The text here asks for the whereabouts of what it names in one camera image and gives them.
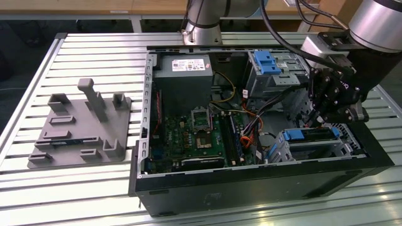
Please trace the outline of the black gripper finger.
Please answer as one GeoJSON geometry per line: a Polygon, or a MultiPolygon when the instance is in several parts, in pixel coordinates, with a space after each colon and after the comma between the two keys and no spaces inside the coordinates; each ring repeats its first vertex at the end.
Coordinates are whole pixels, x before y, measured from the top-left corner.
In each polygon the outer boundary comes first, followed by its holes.
{"type": "Polygon", "coordinates": [[[325,121],[342,121],[339,95],[342,91],[341,74],[333,69],[311,69],[309,75],[309,98],[313,110],[309,120],[321,117],[325,121]]]}
{"type": "Polygon", "coordinates": [[[362,121],[362,103],[342,106],[334,111],[319,114],[325,123],[339,124],[362,121]]]}

